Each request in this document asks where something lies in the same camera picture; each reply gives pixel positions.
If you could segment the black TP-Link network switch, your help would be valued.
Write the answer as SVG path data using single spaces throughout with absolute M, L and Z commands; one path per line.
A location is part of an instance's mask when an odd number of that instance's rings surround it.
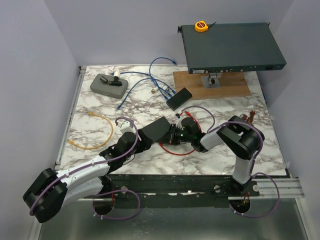
M 155 120 L 141 129 L 142 133 L 153 142 L 157 142 L 170 130 L 171 124 L 165 116 Z

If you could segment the red-brown handle tool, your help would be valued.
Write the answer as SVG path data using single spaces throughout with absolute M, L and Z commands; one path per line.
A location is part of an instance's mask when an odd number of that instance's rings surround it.
M 244 113 L 242 113 L 239 117 L 244 120 L 245 122 L 247 122 L 248 124 L 253 124 L 253 120 L 254 120 L 254 116 L 256 115 L 256 112 L 254 110 L 252 110 L 249 115 L 246 115 Z

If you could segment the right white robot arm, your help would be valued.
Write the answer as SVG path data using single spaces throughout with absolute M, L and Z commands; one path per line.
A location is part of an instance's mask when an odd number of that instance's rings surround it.
M 241 196 L 248 190 L 255 159 L 265 140 L 264 134 L 238 116 L 233 116 L 217 128 L 204 133 L 192 117 L 185 117 L 172 124 L 168 132 L 157 142 L 165 145 L 189 143 L 199 153 L 226 144 L 235 154 L 235 167 L 230 191 Z

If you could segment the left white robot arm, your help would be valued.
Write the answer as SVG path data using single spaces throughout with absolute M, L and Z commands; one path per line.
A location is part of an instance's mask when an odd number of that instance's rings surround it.
M 138 133 L 125 132 L 116 144 L 85 163 L 62 171 L 43 170 L 22 197 L 29 215 L 45 223 L 67 202 L 90 195 L 107 197 L 111 185 L 101 179 L 125 165 L 131 156 L 149 150 L 154 142 L 141 129 Z

